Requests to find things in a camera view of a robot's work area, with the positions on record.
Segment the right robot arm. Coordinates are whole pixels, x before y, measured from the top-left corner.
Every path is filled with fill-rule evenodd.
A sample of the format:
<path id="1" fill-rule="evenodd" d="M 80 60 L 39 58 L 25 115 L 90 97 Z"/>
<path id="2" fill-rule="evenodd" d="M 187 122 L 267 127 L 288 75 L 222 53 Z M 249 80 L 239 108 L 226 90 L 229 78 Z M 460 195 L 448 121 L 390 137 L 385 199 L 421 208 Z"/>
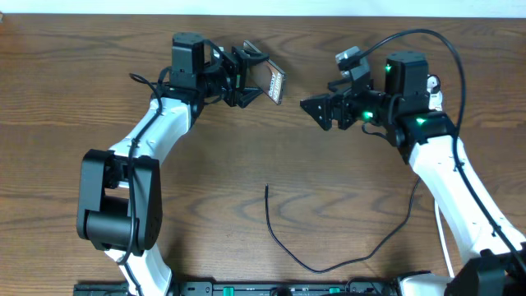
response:
<path id="1" fill-rule="evenodd" d="M 454 124 L 441 109 L 440 81 L 428 73 L 422 53 L 390 54 L 385 89 L 373 90 L 365 58 L 357 47 L 337 54 L 349 86 L 301 101 L 304 111 L 324 129 L 333 122 L 346 129 L 357 121 L 384 127 L 386 139 L 427 185 L 459 249 L 464 267 L 457 276 L 418 272 L 396 280 L 399 295 L 523 295 L 525 274 L 489 223 L 494 219 L 520 256 L 525 237 L 503 215 L 475 174 Z"/>

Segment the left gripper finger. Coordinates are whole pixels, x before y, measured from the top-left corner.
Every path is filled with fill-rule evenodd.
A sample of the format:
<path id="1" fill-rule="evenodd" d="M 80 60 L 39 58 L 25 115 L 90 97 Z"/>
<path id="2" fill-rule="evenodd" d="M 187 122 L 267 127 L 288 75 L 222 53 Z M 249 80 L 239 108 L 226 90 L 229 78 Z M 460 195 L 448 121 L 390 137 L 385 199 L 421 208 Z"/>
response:
<path id="1" fill-rule="evenodd" d="M 244 64 L 260 64 L 269 59 L 268 53 L 261 53 L 251 49 L 244 49 L 241 54 L 241 60 Z"/>
<path id="2" fill-rule="evenodd" d="M 261 88 L 245 88 L 239 92 L 237 97 L 237 106 L 244 109 L 264 91 Z"/>

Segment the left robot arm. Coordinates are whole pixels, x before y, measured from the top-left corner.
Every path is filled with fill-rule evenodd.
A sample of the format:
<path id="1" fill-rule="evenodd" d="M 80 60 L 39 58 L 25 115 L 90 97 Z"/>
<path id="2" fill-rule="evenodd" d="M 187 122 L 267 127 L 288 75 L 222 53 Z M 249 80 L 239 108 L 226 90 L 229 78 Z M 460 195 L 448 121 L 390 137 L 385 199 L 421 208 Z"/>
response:
<path id="1" fill-rule="evenodd" d="M 251 67 L 268 54 L 250 43 L 226 51 L 197 33 L 176 33 L 172 62 L 149 86 L 149 108 L 108 150 L 91 149 L 81 162 L 78 236 L 104 252 L 125 276 L 121 284 L 76 284 L 75 295 L 179 295 L 181 284 L 156 243 L 163 220 L 160 166 L 203 108 L 221 100 L 244 108 L 261 89 L 248 87 Z"/>

